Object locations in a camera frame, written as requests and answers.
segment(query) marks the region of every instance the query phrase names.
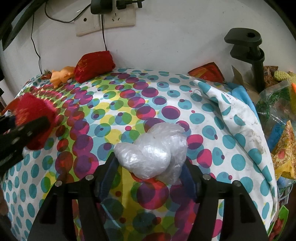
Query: red bag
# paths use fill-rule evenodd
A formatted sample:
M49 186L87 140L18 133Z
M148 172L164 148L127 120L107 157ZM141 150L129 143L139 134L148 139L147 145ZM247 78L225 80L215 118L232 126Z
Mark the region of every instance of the red bag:
M74 69L75 79L78 83L105 74L115 68L112 55L109 51L88 53L82 56Z
M24 125L39 117L46 116L51 123L50 128L34 137L27 145L30 150L39 150L44 147L53 127L55 126L56 110L48 100L38 99L30 93L21 96L15 109L15 124Z

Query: metal screw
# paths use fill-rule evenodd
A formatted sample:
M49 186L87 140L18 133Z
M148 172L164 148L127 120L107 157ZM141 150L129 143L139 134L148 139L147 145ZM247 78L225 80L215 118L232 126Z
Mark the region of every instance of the metal screw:
M233 184L237 187L240 187L242 185L241 182L238 180L233 181Z
M16 137L15 139L13 139L13 141L11 142L11 144L15 144L15 143L17 143L18 142L18 140L19 140L20 138L19 137Z
M59 187L59 186L61 186L62 184L63 184L62 181L56 181L54 185L55 185L56 187Z
M209 174L204 174L204 175L202 175L202 178L205 180L210 180L211 176Z
M92 174L88 174L88 175L85 177L85 179L88 180L88 181L92 180L93 178L94 178L94 175L92 175Z

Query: power socket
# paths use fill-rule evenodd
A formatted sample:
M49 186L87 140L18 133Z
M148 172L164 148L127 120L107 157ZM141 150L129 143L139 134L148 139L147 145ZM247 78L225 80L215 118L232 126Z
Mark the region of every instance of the power socket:
M76 36L81 36L101 29L99 15L93 15L88 8L78 19L74 21Z
M122 26L136 25L136 9L133 4L127 5L126 9L118 10L116 0L113 0L113 10L111 13L103 15L104 28L114 28Z

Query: black cable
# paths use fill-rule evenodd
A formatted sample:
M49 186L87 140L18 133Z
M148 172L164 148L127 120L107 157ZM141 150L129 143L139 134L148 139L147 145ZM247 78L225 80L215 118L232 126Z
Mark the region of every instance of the black cable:
M40 55L38 54L38 52L37 52L37 50L36 50L36 46L35 46L34 40L33 40L33 38L32 38L33 27L34 27L34 16L35 16L35 13L33 13L32 31L31 31L31 40L32 40L32 43L33 43L33 45L34 45L35 53L36 53L37 56L39 57L38 65L39 65L40 73L42 74L42 70L41 70L41 66L40 66L40 60L41 60L41 57L40 57Z
M106 41L105 41L105 34L104 34L104 18L103 15L101 14L101 22L102 22L102 34L103 34L103 40L105 44L105 50L107 51L107 46L106 46Z
M53 20L53 21L57 21L57 22L60 22L60 23L71 23L73 21L75 21L77 18L79 18L89 7L90 7L90 4L87 5L75 18L73 18L71 21L63 21L63 20L59 20L59 19L55 19L55 18L52 18L51 16L49 16L46 12L46 5L47 5L47 1L45 2L45 7L44 7L44 12L45 12L45 15Z

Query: orange toy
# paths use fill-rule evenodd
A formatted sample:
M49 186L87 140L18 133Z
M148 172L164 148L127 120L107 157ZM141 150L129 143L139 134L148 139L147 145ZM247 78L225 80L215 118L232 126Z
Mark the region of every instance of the orange toy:
M75 67L66 66L61 71L52 70L50 82L53 84L54 88L56 89L60 83L71 83L71 81L68 80L74 77L74 69Z

